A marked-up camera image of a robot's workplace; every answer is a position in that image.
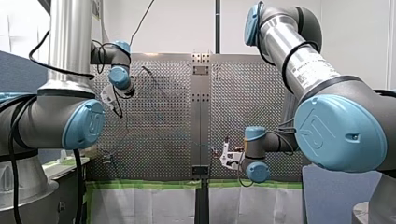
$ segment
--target metal bracket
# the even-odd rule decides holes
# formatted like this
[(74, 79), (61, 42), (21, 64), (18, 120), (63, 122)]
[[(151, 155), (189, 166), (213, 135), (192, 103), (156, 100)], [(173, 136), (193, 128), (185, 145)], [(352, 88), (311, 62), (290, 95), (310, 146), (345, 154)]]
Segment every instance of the metal bracket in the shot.
[(193, 75), (209, 75), (209, 66), (194, 66), (192, 68)]
[(209, 175), (209, 166), (207, 165), (192, 166), (192, 175)]
[(193, 63), (210, 63), (210, 54), (194, 53), (192, 54)]

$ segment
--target black cable wrap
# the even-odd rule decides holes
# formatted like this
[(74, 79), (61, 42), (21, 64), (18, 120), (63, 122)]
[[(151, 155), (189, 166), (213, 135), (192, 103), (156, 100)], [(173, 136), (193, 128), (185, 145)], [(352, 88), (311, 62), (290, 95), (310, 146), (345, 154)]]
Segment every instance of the black cable wrap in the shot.
[(18, 166), (17, 166), (17, 159), (14, 151), (14, 135), (16, 132), (16, 128), (18, 127), (20, 120), (23, 116), (23, 113), (26, 109), (36, 100), (36, 95), (27, 95), (26, 97), (17, 97), (16, 99), (12, 99), (8, 102), (5, 102), (0, 105), (0, 113), (5, 110), (6, 108), (16, 104), (17, 102), (22, 104), (21, 111), (18, 113), (14, 121), (11, 125), (11, 130), (8, 134), (8, 152), (9, 152), (9, 159), (11, 161), (12, 173), (13, 173), (13, 212), (15, 222), (17, 224), (22, 224), (21, 215), (20, 215), (20, 208), (19, 208), (19, 189), (20, 189), (20, 182), (19, 182), (19, 174), (18, 174)]
[(387, 97), (394, 97), (396, 98), (396, 92), (394, 91), (386, 91), (386, 90), (374, 90), (376, 93), (378, 93), (381, 96), (387, 96)]
[(289, 54), (286, 56), (285, 61), (283, 61), (283, 65), (282, 65), (282, 79), (283, 79), (283, 83), (285, 84), (286, 88), (293, 93), (293, 91), (291, 90), (288, 80), (286, 79), (286, 72), (287, 72), (287, 68), (288, 68), (288, 63), (290, 61), (290, 58), (293, 56), (293, 54), (295, 52), (297, 52), (299, 49), (302, 49), (304, 47), (306, 47), (307, 45), (311, 45), (313, 48), (315, 48), (316, 51), (318, 51), (318, 44), (314, 41), (310, 41), (307, 40), (299, 45), (297, 45), (296, 47), (294, 47), (293, 49), (291, 49), (291, 51), (289, 52)]
[[(15, 154), (15, 160), (16, 161), (20, 161), (20, 160), (32, 158), (32, 157), (37, 156), (37, 155), (38, 155), (38, 150), (37, 149), (29, 150), (29, 151), (26, 151), (26, 152), (20, 152), (18, 154)], [(11, 158), (9, 157), (9, 155), (0, 156), (0, 162), (4, 162), (4, 161), (11, 161)]]
[[(11, 128), (12, 128), (12, 124), (14, 123), (15, 119), (17, 118), (17, 116), (21, 113), (21, 109), (23, 108), (23, 104), (18, 104), (15, 108), (14, 108), (14, 112), (12, 113), (12, 118), (11, 118)], [(22, 140), (21, 138), (21, 134), (20, 134), (20, 128), (19, 125), (17, 125), (17, 127), (15, 128), (15, 132), (14, 132), (14, 140), (15, 142), (20, 145), (20, 147), (23, 147), (25, 149), (34, 149), (31, 147), (28, 147)]]
[(64, 69), (62, 69), (62, 68), (57, 68), (57, 67), (54, 67), (54, 66), (51, 66), (51, 65), (48, 65), (48, 64), (41, 63), (41, 62), (37, 61), (37, 60), (33, 57), (33, 54), (35, 54), (35, 52), (44, 44), (44, 41), (47, 39), (47, 37), (49, 36), (49, 34), (50, 34), (50, 31), (47, 31), (46, 34), (44, 35), (43, 39), (40, 41), (40, 43), (38, 43), (38, 45), (35, 46), (35, 47), (32, 49), (32, 51), (30, 51), (30, 53), (29, 53), (29, 59), (30, 59), (30, 61), (32, 61), (32, 62), (34, 62), (34, 63), (36, 63), (36, 64), (38, 64), (38, 65), (41, 65), (41, 66), (43, 66), (43, 67), (45, 67), (45, 68), (48, 68), (48, 69), (50, 69), (50, 70), (59, 72), (59, 73), (68, 74), (68, 75), (74, 75), (74, 76), (78, 76), (78, 77), (88, 77), (90, 80), (92, 80), (92, 79), (95, 78), (95, 76), (92, 75), (92, 74), (82, 74), (82, 73), (77, 73), (77, 72), (73, 72), (73, 71), (68, 71), (68, 70), (64, 70)]
[(316, 94), (318, 94), (320, 91), (323, 91), (324, 89), (335, 85), (337, 83), (341, 83), (341, 82), (346, 82), (346, 81), (360, 81), (362, 82), (362, 80), (358, 77), (353, 77), (353, 76), (340, 76), (340, 77), (334, 77), (331, 79), (327, 79), (326, 81), (321, 82), (320, 84), (318, 84), (316, 87), (314, 87), (311, 91), (309, 91), (306, 95), (304, 95), (301, 99), (300, 99), (300, 104), (302, 104), (305, 100), (315, 96)]

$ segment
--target label on robot arm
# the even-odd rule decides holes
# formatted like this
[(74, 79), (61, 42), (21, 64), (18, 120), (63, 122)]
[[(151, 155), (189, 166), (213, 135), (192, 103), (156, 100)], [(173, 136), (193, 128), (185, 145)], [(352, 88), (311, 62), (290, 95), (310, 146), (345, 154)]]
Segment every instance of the label on robot arm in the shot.
[(306, 89), (316, 83), (341, 76), (320, 54), (312, 53), (291, 69), (299, 83)]

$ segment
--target green tape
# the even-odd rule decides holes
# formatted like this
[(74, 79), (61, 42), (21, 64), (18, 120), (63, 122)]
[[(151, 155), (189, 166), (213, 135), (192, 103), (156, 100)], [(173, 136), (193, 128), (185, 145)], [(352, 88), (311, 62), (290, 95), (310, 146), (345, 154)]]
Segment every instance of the green tape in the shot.
[(65, 161), (61, 162), (61, 165), (70, 165), (70, 166), (76, 165), (76, 161), (74, 159), (73, 160), (65, 160)]
[(198, 189), (199, 181), (145, 181), (145, 180), (111, 180), (87, 182), (89, 189)]
[[(245, 185), (251, 183), (250, 180), (242, 179)], [(210, 180), (210, 188), (238, 188), (242, 187), (238, 180)], [(253, 184), (253, 187), (270, 188), (270, 189), (302, 189), (303, 183), (301, 182), (276, 182), (266, 181), (261, 184)]]
[(91, 208), (92, 208), (92, 192), (91, 188), (87, 187), (85, 198), (87, 200), (87, 223), (91, 224)]
[(50, 165), (53, 165), (55, 163), (56, 163), (56, 161), (49, 161), (49, 162), (45, 163), (43, 166), (50, 166)]

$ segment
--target white wall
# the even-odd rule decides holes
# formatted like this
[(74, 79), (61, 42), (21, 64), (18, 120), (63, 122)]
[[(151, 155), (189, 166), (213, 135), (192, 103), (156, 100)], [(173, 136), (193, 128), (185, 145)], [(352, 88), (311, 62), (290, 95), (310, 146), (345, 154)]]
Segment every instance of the white wall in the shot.
[[(110, 41), (127, 40), (150, 0), (104, 0), (105, 27)], [(257, 0), (221, 0), (221, 53), (257, 54), (245, 46), (245, 21)], [(320, 18), (319, 0), (271, 0), (269, 6), (307, 7)], [(139, 33), (133, 52), (215, 51), (215, 0), (155, 1)]]
[[(50, 28), (50, 16), (34, 0), (0, 0), (0, 50), (28, 57)], [(46, 61), (48, 44), (35, 57)]]
[(390, 1), (390, 8), (392, 8), (389, 26), (389, 50), (391, 54), (389, 55), (390, 64), (388, 72), (390, 74), (390, 80), (388, 88), (396, 90), (396, 3), (394, 1)]
[(389, 86), (392, 1), (322, 0), (323, 56), (375, 89)]

